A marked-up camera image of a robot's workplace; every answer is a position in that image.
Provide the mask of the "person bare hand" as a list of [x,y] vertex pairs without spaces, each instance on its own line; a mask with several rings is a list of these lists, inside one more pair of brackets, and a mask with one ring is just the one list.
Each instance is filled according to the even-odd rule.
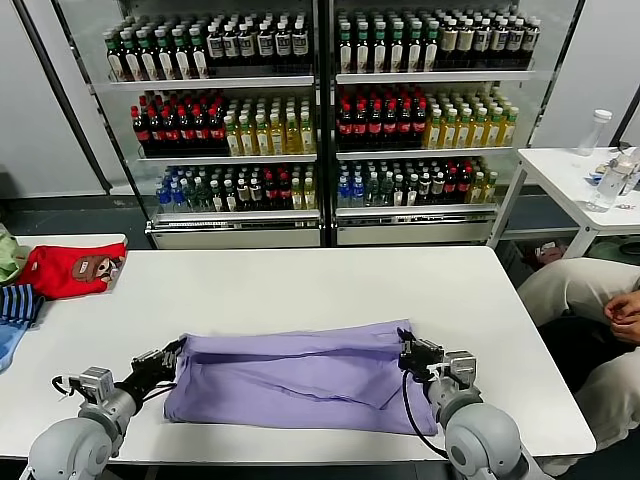
[[620,341],[634,345],[640,344],[640,323],[638,320],[630,323],[613,322],[611,324],[611,331]]
[[639,320],[640,293],[625,293],[612,298],[604,307],[605,316],[618,325],[631,324]]

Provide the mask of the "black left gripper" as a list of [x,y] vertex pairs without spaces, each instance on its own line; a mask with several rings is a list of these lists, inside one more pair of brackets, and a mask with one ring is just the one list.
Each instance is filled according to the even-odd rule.
[[135,357],[131,361],[131,373],[117,383],[117,388],[129,394],[134,401],[142,401],[159,383],[172,382],[185,342],[186,338],[181,337],[162,349],[150,350]]

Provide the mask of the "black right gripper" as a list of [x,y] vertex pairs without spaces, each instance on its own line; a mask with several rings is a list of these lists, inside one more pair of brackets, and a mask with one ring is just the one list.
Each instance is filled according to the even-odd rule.
[[398,367],[403,372],[411,372],[417,383],[428,383],[434,377],[433,368],[444,359],[444,348],[431,341],[416,339],[410,330],[396,329],[402,348],[398,359]]

